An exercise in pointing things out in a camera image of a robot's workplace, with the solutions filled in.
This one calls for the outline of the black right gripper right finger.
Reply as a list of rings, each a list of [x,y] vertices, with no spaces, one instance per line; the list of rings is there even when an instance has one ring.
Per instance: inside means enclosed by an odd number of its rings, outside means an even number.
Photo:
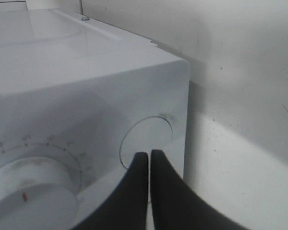
[[[162,150],[152,150],[150,174],[150,194],[155,229],[245,229],[241,224],[215,210],[189,188]]]

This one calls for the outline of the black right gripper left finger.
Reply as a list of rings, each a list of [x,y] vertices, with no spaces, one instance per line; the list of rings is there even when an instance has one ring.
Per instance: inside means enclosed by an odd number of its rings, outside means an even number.
[[[148,155],[137,152],[109,197],[74,230],[145,230],[148,205]]]

